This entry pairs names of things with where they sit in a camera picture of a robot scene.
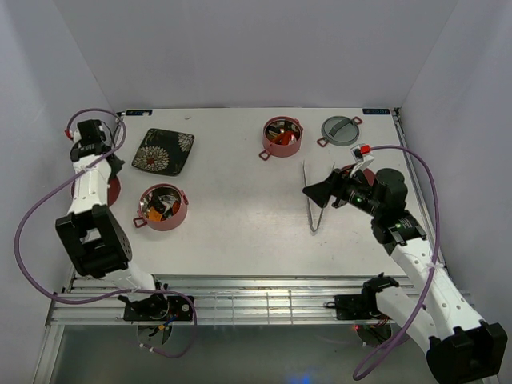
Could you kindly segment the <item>stainless steel tongs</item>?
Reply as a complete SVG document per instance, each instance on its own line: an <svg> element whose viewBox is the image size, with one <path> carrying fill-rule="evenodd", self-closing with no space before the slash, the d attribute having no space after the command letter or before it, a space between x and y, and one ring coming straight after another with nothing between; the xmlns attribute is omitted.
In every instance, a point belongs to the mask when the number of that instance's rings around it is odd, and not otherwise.
<svg viewBox="0 0 512 384"><path fill-rule="evenodd" d="M307 181L306 162L305 161L302 162L302 180L303 180L303 186L307 187L308 181ZM306 198L306 213L307 213L308 224L310 227L310 232L312 233L312 235L315 235L318 232L318 229L321 225L324 209L321 208L320 214L318 216L318 220L315 221L314 216L313 216L311 201L309 198Z"/></svg>

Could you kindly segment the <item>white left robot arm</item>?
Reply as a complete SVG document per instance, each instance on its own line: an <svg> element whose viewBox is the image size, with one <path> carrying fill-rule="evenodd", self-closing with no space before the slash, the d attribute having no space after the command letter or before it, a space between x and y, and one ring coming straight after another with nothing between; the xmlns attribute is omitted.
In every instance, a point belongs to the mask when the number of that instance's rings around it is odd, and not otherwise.
<svg viewBox="0 0 512 384"><path fill-rule="evenodd" d="M99 120L85 120L71 134L70 160L78 178L72 183L72 203L67 215L58 218L55 229L70 260L83 277L105 279L128 289L119 299L150 318L164 318L170 309L168 297L155 292L152 274L133 261L129 239L110 210L119 195L117 174L124 161L107 154L113 146Z"/></svg>

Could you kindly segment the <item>black seaweed roll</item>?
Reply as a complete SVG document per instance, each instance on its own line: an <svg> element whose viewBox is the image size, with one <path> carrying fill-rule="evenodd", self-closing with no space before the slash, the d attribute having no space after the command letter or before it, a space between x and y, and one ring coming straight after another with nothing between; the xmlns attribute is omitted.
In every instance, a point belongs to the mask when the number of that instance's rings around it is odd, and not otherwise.
<svg viewBox="0 0 512 384"><path fill-rule="evenodd" d="M161 200L160 196L152 196L150 200L150 207L156 210L160 214L164 214L167 211L165 203Z"/></svg>

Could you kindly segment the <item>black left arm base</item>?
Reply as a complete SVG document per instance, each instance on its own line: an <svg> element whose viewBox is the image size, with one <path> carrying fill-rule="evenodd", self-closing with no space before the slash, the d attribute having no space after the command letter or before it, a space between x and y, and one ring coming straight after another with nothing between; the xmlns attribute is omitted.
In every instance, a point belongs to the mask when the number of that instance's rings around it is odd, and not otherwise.
<svg viewBox="0 0 512 384"><path fill-rule="evenodd" d="M153 294L139 302L131 302L128 297L118 296L125 304L123 319L131 322L165 322L171 318L179 322L193 320L192 303L194 297L188 299L177 295Z"/></svg>

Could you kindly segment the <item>orange fried food piece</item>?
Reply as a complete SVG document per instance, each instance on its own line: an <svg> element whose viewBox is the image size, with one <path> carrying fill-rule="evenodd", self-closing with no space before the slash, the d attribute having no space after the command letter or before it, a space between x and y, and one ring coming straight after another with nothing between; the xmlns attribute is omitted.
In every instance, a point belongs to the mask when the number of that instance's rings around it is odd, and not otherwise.
<svg viewBox="0 0 512 384"><path fill-rule="evenodd" d="M152 222L160 222L162 220L162 214L159 213L155 208L151 207L148 211L147 218Z"/></svg>

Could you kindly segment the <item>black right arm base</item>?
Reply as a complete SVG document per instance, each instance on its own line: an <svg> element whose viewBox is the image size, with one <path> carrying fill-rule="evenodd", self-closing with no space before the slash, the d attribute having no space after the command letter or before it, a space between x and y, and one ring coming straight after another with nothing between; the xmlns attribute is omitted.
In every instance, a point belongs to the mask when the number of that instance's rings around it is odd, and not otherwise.
<svg viewBox="0 0 512 384"><path fill-rule="evenodd" d="M334 296L337 320L372 320L381 316L366 304L361 294L340 294Z"/></svg>

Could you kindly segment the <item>red sausage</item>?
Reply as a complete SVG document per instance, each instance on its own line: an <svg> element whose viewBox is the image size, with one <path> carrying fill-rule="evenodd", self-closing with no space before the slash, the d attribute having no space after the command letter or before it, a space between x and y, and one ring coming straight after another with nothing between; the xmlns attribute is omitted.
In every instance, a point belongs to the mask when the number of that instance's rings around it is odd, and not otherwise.
<svg viewBox="0 0 512 384"><path fill-rule="evenodd" d="M276 136L274 143L281 146L288 146L295 139L294 132L291 130L284 131Z"/></svg>

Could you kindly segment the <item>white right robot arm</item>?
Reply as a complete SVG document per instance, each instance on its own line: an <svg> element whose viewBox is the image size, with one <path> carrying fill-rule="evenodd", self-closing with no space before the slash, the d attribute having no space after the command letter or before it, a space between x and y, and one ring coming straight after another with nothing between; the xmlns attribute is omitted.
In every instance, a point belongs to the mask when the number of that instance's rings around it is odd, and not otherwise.
<svg viewBox="0 0 512 384"><path fill-rule="evenodd" d="M380 274L361 293L363 312L393 319L426 355L439 383L468 383L496 375L508 341L498 323L489 324L453 284L444 266L434 262L426 232L406 209L408 189L397 170L379 170L372 182L363 172L335 169L303 193L324 208L345 204L372 217L377 242L407 275L420 296L412 301L396 280Z"/></svg>

